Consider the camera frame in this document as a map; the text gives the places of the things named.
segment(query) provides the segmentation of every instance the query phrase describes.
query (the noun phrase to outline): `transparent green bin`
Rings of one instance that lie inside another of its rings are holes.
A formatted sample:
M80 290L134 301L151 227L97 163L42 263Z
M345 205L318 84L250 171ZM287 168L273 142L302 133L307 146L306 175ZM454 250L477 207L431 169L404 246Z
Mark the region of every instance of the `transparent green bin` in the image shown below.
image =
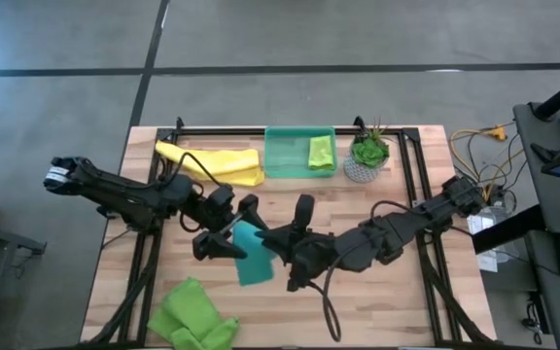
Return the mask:
M332 170L308 168L310 139L331 136ZM270 178L318 178L336 173L336 135L331 126L269 126L264 131L264 173Z

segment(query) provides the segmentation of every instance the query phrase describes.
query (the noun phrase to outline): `concrete floor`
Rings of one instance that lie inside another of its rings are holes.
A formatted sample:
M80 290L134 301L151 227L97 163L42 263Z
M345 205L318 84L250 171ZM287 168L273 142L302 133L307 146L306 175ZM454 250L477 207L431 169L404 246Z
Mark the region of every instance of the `concrete floor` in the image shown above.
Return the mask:
M143 67L158 8L0 1L0 69ZM538 62L560 62L560 0L174 0L156 66ZM105 220L42 180L53 156L117 171L139 85L139 76L0 78L0 227L49 241L21 279L7 276L0 349L79 339ZM343 124L360 115L452 132L507 123L514 104L559 88L560 70L163 76L151 79L140 123ZM477 138L475 157L492 162L504 146ZM537 202L526 169L522 177L518 210ZM524 295L488 298L499 338L532 345L519 326Z

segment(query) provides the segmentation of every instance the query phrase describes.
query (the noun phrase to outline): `green towel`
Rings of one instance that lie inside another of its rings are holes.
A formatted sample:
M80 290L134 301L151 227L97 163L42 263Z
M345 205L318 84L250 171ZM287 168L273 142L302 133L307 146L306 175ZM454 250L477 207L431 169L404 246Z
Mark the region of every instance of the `green towel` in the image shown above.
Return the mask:
M334 170L332 137L330 135L310 139L308 168L312 170Z
M202 340L202 348L205 350L228 350L238 330L239 320L236 317L229 318Z
M193 337L201 340L222 324L222 317L200 282L188 278L185 283L165 297L163 308L190 330Z
M165 297L148 328L178 350L228 350L239 323L222 320L200 282L188 278Z
M161 337L167 341L170 341L170 335L172 335L174 331L179 329L184 330L183 324L172 317L163 307L155 311L153 317L148 322L148 328L161 335Z
M169 339L176 350L205 350L188 329L180 329L174 332Z

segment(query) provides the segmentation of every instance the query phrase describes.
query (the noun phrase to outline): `succulent plant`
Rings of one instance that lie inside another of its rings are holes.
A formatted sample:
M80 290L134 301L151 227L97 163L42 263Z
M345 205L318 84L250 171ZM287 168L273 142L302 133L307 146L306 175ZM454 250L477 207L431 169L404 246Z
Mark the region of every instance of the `succulent plant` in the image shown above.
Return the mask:
M357 163L373 169L389 156L388 145L380 138L383 132L381 121L379 121L365 134L356 138L351 147L351 153Z

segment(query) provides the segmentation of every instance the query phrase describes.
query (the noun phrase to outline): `potted plant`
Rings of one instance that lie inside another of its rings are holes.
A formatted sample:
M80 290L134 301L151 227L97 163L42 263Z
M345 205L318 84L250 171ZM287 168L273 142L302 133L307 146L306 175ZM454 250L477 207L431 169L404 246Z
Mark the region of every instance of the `potted plant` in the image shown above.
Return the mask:
M345 158L345 174L351 180L367 183L375 180L389 157L388 145L381 139L381 122L354 138Z

